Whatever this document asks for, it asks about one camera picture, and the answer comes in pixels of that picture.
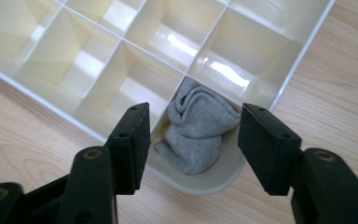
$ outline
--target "white plastic tray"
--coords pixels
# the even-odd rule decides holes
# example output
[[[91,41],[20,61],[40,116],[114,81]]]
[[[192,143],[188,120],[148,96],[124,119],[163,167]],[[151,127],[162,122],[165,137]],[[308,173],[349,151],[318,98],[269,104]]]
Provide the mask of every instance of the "white plastic tray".
[[[0,78],[101,141],[148,102],[152,145],[185,78],[272,110],[334,0],[0,0]],[[229,186],[238,128],[217,163],[183,175],[150,148],[147,168],[196,195]]]

